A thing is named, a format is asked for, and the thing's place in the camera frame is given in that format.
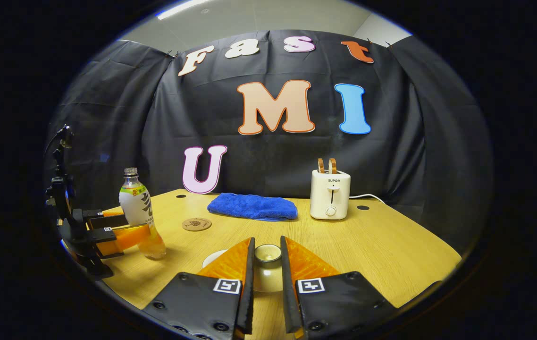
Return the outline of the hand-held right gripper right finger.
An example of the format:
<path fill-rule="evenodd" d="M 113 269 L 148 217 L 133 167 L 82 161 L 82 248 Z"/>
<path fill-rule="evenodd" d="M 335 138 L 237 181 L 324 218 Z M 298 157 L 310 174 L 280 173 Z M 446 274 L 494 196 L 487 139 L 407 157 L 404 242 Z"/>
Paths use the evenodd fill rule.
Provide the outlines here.
<path fill-rule="evenodd" d="M 340 272 L 281 237 L 286 333 L 297 340 L 367 340 L 397 308 L 358 271 Z"/>

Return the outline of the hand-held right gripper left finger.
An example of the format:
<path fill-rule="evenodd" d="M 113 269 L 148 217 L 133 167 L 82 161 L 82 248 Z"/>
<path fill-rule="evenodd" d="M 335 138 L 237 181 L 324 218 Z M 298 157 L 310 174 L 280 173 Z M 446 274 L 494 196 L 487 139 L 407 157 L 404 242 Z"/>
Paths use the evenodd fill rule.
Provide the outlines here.
<path fill-rule="evenodd" d="M 244 339 L 252 333 L 254 251 L 247 238 L 198 273 L 176 274 L 144 313 L 181 336 Z"/>

